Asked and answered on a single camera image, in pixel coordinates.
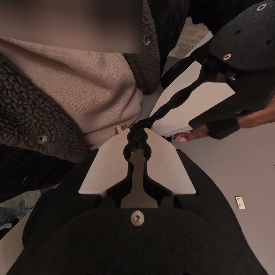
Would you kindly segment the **black brick car chassis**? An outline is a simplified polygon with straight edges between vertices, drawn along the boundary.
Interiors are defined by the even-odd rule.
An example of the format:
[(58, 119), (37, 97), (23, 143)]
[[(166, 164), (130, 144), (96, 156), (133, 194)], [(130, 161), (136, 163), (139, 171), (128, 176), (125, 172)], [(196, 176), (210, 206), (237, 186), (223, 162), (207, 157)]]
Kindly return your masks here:
[(150, 117), (147, 119), (139, 120), (138, 122), (134, 123), (130, 128), (128, 128), (126, 125), (115, 126), (115, 135), (123, 132), (126, 129), (130, 129), (130, 132), (126, 135), (128, 143), (124, 147), (123, 153), (132, 153), (138, 149), (145, 149), (146, 151), (150, 152), (151, 148), (147, 143), (148, 134), (146, 133), (145, 128), (151, 129), (155, 121), (155, 118)]

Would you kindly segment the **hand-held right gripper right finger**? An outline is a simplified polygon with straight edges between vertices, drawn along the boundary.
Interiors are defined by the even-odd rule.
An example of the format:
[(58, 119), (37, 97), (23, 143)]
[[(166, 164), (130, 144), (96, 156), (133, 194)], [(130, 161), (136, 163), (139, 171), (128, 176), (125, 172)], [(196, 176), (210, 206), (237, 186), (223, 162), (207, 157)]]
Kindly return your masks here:
[(146, 143), (151, 150), (147, 161), (149, 178), (174, 195), (196, 194), (196, 190), (173, 145), (148, 128)]

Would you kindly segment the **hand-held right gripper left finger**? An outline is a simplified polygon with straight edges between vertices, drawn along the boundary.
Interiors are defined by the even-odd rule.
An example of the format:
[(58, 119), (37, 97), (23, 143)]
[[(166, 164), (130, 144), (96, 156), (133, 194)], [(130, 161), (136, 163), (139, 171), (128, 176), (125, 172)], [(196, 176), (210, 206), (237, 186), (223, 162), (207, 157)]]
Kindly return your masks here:
[(105, 195), (109, 188), (126, 179), (129, 157), (125, 149), (129, 143), (129, 133), (130, 129), (127, 128), (99, 148), (79, 194)]

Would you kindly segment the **grey desk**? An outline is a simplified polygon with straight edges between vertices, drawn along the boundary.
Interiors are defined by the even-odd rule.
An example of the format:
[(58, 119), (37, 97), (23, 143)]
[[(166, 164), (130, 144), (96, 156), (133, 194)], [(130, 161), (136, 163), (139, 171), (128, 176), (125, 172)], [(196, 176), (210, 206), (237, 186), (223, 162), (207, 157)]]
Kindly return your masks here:
[(250, 242), (232, 208), (237, 195), (248, 211), (274, 202), (265, 186), (274, 184), (274, 140), (249, 148), (249, 137), (237, 138), (176, 149), (196, 190), (188, 195), (149, 178), (145, 149), (127, 153), (126, 179), (105, 195), (79, 194), (100, 147), (91, 149), (39, 198), (6, 274), (274, 274), (274, 247), (256, 251), (267, 236)]

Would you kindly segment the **blue jeans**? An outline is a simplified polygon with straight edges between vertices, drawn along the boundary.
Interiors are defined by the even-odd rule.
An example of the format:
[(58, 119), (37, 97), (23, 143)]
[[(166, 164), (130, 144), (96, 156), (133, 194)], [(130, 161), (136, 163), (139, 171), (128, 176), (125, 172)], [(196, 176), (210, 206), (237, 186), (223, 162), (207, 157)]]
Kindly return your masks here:
[(39, 199), (40, 191), (25, 192), (15, 198), (1, 203), (0, 206), (0, 239), (33, 209)]

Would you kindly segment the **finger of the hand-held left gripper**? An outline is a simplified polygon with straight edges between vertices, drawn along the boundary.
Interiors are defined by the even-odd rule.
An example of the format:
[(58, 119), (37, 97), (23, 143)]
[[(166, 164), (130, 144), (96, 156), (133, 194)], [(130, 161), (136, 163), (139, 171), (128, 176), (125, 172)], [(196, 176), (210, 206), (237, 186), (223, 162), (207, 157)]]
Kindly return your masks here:
[(234, 94), (235, 91), (227, 83), (205, 82), (196, 88), (182, 105), (155, 121), (151, 130), (160, 136), (189, 131), (193, 129), (189, 126), (189, 121)]
[(193, 84), (199, 77), (202, 65), (197, 61), (193, 62), (184, 72), (182, 72), (160, 95), (149, 117), (163, 105), (165, 105), (178, 91)]

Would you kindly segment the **person's left hand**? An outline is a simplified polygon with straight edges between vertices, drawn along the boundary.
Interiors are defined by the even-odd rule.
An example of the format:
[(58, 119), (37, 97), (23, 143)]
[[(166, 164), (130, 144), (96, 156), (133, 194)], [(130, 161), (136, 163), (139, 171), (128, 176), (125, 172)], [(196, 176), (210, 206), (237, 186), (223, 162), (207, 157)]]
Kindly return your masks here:
[[(269, 105), (258, 112), (255, 112), (248, 116), (238, 118), (240, 129), (254, 128), (260, 125), (275, 122), (275, 103), (274, 100)], [(180, 143), (193, 141), (209, 136), (210, 130), (206, 125), (203, 125), (197, 129), (178, 133), (176, 135), (176, 141)]]

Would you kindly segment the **beige sweatshirt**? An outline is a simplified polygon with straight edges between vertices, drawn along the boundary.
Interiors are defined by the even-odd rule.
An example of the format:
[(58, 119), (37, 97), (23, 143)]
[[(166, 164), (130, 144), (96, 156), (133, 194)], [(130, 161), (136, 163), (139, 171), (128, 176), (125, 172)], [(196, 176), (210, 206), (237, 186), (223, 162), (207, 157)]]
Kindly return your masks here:
[(141, 114), (143, 93), (122, 53), (74, 50), (1, 37), (1, 54), (57, 102), (96, 149), (131, 126)]

